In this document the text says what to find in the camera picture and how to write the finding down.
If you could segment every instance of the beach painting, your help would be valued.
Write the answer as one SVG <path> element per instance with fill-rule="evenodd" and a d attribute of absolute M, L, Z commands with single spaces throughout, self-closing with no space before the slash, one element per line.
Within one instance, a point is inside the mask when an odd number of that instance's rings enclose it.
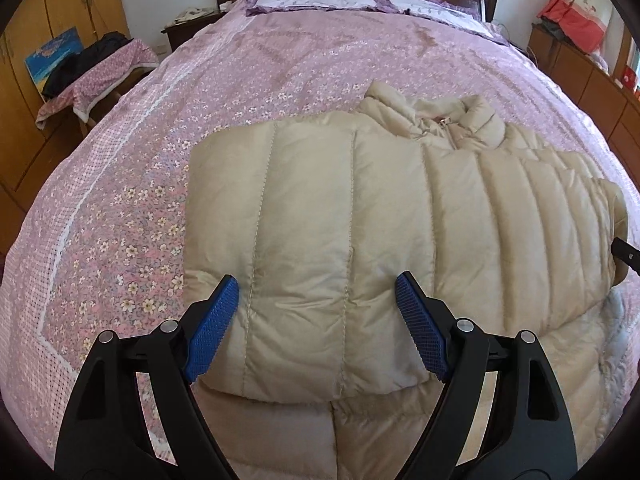
<path fill-rule="evenodd" d="M 40 95 L 49 75 L 60 61 L 69 54 L 80 54 L 82 50 L 82 41 L 74 27 L 47 42 L 24 60 Z"/>

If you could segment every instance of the white pillow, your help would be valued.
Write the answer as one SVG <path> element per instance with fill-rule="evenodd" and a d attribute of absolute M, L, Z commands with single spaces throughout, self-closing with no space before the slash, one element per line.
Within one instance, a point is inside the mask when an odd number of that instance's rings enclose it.
<path fill-rule="evenodd" d="M 290 9 L 291 7 L 322 7 L 324 9 L 375 9 L 374 0 L 257 0 L 255 7 Z"/>
<path fill-rule="evenodd" d="M 427 2 L 426 0 L 389 1 L 396 9 L 402 12 L 408 10 L 412 16 L 420 16 L 422 18 L 430 18 L 437 22 L 447 23 L 447 25 L 480 34 L 490 40 L 494 38 L 482 23 L 477 22 L 471 15 L 460 12 L 459 10 L 447 9 L 447 7 L 433 2 Z"/>

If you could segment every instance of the beige puffer jacket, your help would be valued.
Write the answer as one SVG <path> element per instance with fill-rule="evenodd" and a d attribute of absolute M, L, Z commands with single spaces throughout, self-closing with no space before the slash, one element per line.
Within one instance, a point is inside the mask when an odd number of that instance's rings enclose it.
<path fill-rule="evenodd" d="M 479 97 L 375 82 L 353 113 L 254 124 L 191 155 L 185 302 L 224 274 L 238 312 L 194 389 L 239 477 L 393 479 L 441 384 L 396 307 L 410 270 L 485 332 L 540 337 L 586 459 L 615 385 L 599 366 L 626 267 L 626 209 L 593 161 L 504 123 Z M 478 451 L 485 384 L 463 460 Z"/>

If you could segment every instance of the wooden wardrobe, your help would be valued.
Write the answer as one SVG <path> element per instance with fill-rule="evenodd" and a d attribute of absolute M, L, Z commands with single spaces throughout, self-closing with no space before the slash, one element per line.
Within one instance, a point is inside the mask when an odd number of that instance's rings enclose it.
<path fill-rule="evenodd" d="M 36 128 L 43 100 L 24 64 L 72 27 L 85 47 L 107 32 L 129 36 L 121 0 L 23 0 L 0 36 L 0 258 L 46 179 L 82 141 L 70 109 Z"/>

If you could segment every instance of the silver screw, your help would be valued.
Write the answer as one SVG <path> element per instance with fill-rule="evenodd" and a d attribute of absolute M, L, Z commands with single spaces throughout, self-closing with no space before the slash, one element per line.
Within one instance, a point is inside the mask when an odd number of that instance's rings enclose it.
<path fill-rule="evenodd" d="M 520 337 L 525 343 L 531 344 L 536 342 L 536 335 L 533 332 L 529 332 L 529 330 L 525 330 L 520 334 Z"/>
<path fill-rule="evenodd" d="M 474 329 L 474 324 L 468 319 L 460 319 L 456 323 L 456 326 L 459 330 L 462 330 L 462 332 L 472 332 Z"/>
<path fill-rule="evenodd" d="M 178 322 L 175 319 L 167 319 L 162 322 L 162 325 L 160 325 L 160 330 L 165 334 L 174 332 L 176 328 L 178 328 Z"/>
<path fill-rule="evenodd" d="M 101 343 L 108 343 L 113 339 L 113 332 L 111 330 L 105 330 L 104 332 L 100 332 L 98 336 L 98 341 Z"/>

